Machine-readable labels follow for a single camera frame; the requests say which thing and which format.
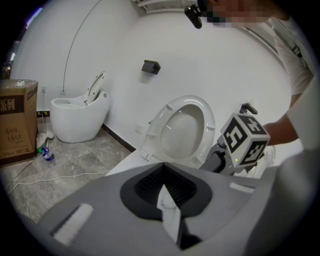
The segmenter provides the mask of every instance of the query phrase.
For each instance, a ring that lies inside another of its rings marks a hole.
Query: toilet bowl
[[[215,130],[214,114],[202,98],[178,97],[166,104],[152,120],[142,147],[107,175],[160,162],[199,168],[214,144]]]
[[[52,129],[61,141],[77,143],[96,137],[110,105],[108,94],[101,89],[105,76],[106,72],[97,75],[92,86],[80,97],[51,101]]]

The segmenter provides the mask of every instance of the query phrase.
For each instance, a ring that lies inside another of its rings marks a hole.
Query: wall-mounted holder
[[[144,65],[142,67],[142,71],[155,74],[155,75],[159,73],[160,69],[161,69],[161,66],[159,65],[159,63],[151,60],[145,60]]]

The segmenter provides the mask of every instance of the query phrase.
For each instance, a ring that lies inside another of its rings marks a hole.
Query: toilet
[[[50,120],[59,140],[78,143],[96,137],[110,105],[108,94],[101,89],[105,77],[105,71],[98,74],[91,87],[80,97],[51,101]]]
[[[215,125],[214,114],[202,98],[178,97],[166,104],[152,120],[142,147],[107,175],[160,162],[199,168],[214,144]]]

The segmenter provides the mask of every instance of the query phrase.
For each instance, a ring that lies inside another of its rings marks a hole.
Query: toilet seat
[[[87,93],[85,94],[85,98],[84,98],[84,101],[87,105],[91,104],[95,100],[95,98],[97,97],[105,76],[106,76],[106,72],[102,71],[100,74],[98,74],[95,77],[94,82],[91,85],[91,87],[88,88]]]
[[[214,144],[215,119],[200,97],[186,95],[166,104],[151,122],[141,156],[151,162],[199,168]]]

